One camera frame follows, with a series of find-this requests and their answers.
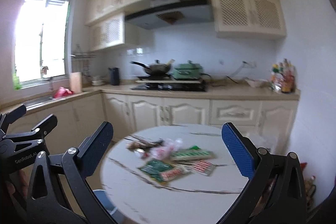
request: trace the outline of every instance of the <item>black container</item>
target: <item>black container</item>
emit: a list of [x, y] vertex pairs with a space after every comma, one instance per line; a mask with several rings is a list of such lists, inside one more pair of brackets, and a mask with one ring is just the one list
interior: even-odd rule
[[119, 68], [109, 68], [111, 85], [120, 85]]

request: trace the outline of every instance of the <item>range hood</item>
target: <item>range hood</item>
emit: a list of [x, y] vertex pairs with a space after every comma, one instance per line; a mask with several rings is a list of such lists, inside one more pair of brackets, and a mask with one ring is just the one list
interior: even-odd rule
[[186, 0], [125, 16], [125, 21], [146, 30], [188, 23], [212, 22], [208, 0]]

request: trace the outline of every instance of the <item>beige countertop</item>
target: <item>beige countertop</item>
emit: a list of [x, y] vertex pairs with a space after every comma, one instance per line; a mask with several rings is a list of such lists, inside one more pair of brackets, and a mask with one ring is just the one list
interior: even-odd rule
[[[64, 98], [55, 99], [46, 102], [42, 105], [29, 107], [27, 114], [35, 113], [50, 107], [58, 106], [67, 102], [78, 100], [84, 97], [92, 96], [94, 94], [113, 93], [125, 95], [138, 95], [138, 96], [152, 96], [152, 97], [166, 97], [166, 98], [186, 98], [186, 99], [207, 99], [207, 100], [264, 100], [264, 101], [277, 101], [277, 100], [290, 100], [298, 101], [300, 98], [300, 91], [292, 94], [278, 94], [268, 88], [251, 88], [245, 84], [229, 84], [227, 86], [212, 87], [209, 86], [207, 92], [187, 92], [187, 91], [157, 91], [157, 90], [131, 90], [134, 85], [102, 85], [91, 86], [84, 88], [82, 93], [70, 95]], [[16, 103], [12, 106], [1, 108], [0, 113], [8, 113], [22, 105]]]

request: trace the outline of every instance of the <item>blue bucket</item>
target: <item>blue bucket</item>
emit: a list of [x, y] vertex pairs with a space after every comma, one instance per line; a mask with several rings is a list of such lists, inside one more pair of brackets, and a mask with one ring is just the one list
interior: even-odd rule
[[104, 208], [109, 212], [109, 214], [114, 218], [118, 224], [124, 222], [124, 215], [118, 211], [118, 208], [115, 207], [111, 201], [106, 196], [106, 191], [102, 189], [93, 190], [95, 196], [98, 198], [100, 203]]

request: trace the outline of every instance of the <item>pan handle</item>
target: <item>pan handle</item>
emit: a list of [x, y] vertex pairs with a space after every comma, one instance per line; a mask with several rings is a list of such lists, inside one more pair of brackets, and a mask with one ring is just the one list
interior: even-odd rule
[[142, 64], [142, 63], [139, 63], [139, 62], [131, 61], [130, 63], [131, 63], [131, 64], [135, 64], [135, 65], [139, 65], [139, 66], [141, 66], [141, 67], [144, 67], [144, 68], [149, 69], [149, 67], [148, 67], [147, 65]]

